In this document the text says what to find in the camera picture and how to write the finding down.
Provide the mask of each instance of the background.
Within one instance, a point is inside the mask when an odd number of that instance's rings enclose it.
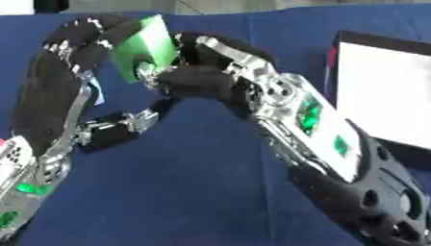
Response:
[[[1,1],[0,14],[32,14],[35,12],[35,1],[39,1],[45,8],[48,7],[49,12],[55,12],[58,8],[56,0]],[[431,0],[69,0],[66,12],[150,11],[211,14],[264,12],[305,6],[396,3],[431,3]]]
[[[114,1],[97,2],[102,5],[83,2],[87,7],[77,12],[113,10],[108,7],[113,3],[113,8]],[[128,3],[122,0],[120,7],[126,9],[117,10],[131,10]],[[180,6],[172,3],[175,10]],[[201,12],[204,7],[193,6]],[[431,42],[430,13],[429,4],[343,4],[244,14],[165,14],[164,19],[173,32],[243,39],[273,54],[279,71],[302,74],[322,91],[325,54],[338,30]],[[154,13],[126,14],[144,18]],[[0,16],[0,137],[9,135],[11,108],[40,42],[78,16]],[[89,116],[139,111],[158,96],[140,84],[126,86],[109,61],[97,75],[107,103],[95,107]],[[406,164],[429,165],[424,159],[409,160]],[[18,245],[359,245],[287,182],[285,164],[261,144],[251,124],[214,101],[184,102],[144,137],[90,156],[76,151],[73,164],[66,181],[39,210]],[[425,190],[431,190],[429,172],[411,171]]]

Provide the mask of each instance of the black rubber padding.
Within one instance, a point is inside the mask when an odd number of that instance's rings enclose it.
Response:
[[[94,130],[92,132],[91,142],[88,145],[81,146],[81,149],[84,153],[89,154],[132,141],[138,136],[138,133],[129,132],[127,125],[116,124],[111,128]]]
[[[109,50],[96,40],[115,46],[140,29],[139,21],[125,15],[103,13],[91,18],[99,20],[104,33],[100,33],[86,16],[63,24],[42,45],[60,45],[68,40],[75,48],[70,54],[70,63],[79,64],[83,72],[97,67],[108,55]],[[41,49],[32,58],[13,109],[12,129],[15,135],[26,138],[36,157],[43,155],[62,135],[80,86],[81,81],[71,67],[57,54]],[[93,105],[93,98],[88,100],[81,114]]]
[[[178,34],[181,34],[180,41],[175,38]],[[160,84],[169,88],[172,96],[215,99],[225,103],[235,115],[245,118],[249,111],[244,106],[243,85],[235,83],[231,75],[222,72],[232,60],[203,45],[196,45],[196,40],[201,36],[214,37],[227,46],[253,54],[274,66],[275,59],[239,39],[191,32],[178,34],[171,36],[180,49],[181,59],[188,65],[179,65],[177,69],[162,74],[158,79]]]
[[[363,151],[357,181],[347,184],[306,165],[290,167],[290,179],[329,218],[367,246],[429,245],[427,197],[380,143],[354,128]],[[411,203],[404,205],[407,210],[401,206],[405,192]]]
[[[153,105],[151,105],[150,109],[159,114],[159,121],[163,120],[165,116],[175,107],[181,99],[179,98],[165,98],[156,101]]]

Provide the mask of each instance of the silver metal part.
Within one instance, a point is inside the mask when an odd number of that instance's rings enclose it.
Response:
[[[159,85],[157,78],[165,72],[169,72],[177,68],[176,66],[169,66],[166,68],[158,68],[156,65],[149,62],[141,62],[136,68],[138,80],[144,81],[149,89],[156,89]]]
[[[81,76],[81,88],[73,102],[64,123],[64,131],[60,138],[41,156],[38,160],[39,165],[48,165],[64,159],[72,151],[75,143],[76,129],[81,112],[91,96],[89,82],[94,78],[91,71],[84,72]]]
[[[69,159],[62,159],[58,165],[57,179],[49,184],[40,182],[36,177],[38,162],[24,137],[15,136],[0,146],[0,240],[9,238],[28,223],[46,197],[65,178],[70,169]],[[23,192],[19,189],[23,185],[37,187],[38,192]],[[11,214],[15,218],[6,223]]]
[[[75,143],[86,146],[91,143],[92,131],[94,129],[110,128],[117,124],[128,126],[131,133],[143,134],[146,130],[154,126],[159,121],[159,114],[150,109],[139,113],[127,113],[125,119],[117,122],[95,122],[90,121],[85,124],[85,128],[78,128],[74,138]]]
[[[306,164],[325,175],[336,173],[336,178],[348,183],[358,177],[362,155],[358,135],[307,80],[279,74],[270,62],[214,37],[200,37],[196,42],[231,59],[225,72],[249,82],[245,93],[251,118],[287,164]],[[316,117],[307,129],[310,122],[304,119],[312,104]]]
[[[130,123],[134,126],[136,132],[142,134],[159,121],[159,114],[150,109],[133,115]]]
[[[93,76],[91,71],[80,76],[80,91],[67,114],[63,134],[44,155],[34,158],[32,148],[19,135],[8,140],[7,146],[0,147],[0,240],[9,238],[28,223],[69,172],[68,154],[75,144],[79,116],[91,96],[89,81]],[[5,226],[8,216],[15,219]]]

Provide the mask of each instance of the white paper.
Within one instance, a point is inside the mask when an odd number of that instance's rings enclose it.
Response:
[[[0,14],[33,14],[34,0],[0,0]]]
[[[101,105],[105,103],[105,96],[103,95],[102,87],[100,86],[99,82],[97,81],[96,77],[92,77],[92,79],[89,81],[92,85],[94,85],[97,88],[98,96],[96,101],[94,102],[94,106]]]
[[[431,57],[341,43],[338,111],[370,135],[431,149]]]

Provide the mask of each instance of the blue fabric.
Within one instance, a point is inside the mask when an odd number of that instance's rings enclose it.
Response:
[[[165,20],[173,31],[242,38],[273,54],[279,70],[303,74],[322,89],[324,54],[339,29],[431,41],[430,12],[431,5],[349,6]],[[28,60],[44,37],[76,16],[0,17],[0,136],[8,135]],[[138,111],[157,98],[122,82],[109,62],[99,79],[107,103],[91,115]],[[431,174],[414,172],[431,190]],[[135,142],[91,156],[76,152],[70,176],[19,245],[359,245],[286,177],[253,126],[217,102],[189,100]]]

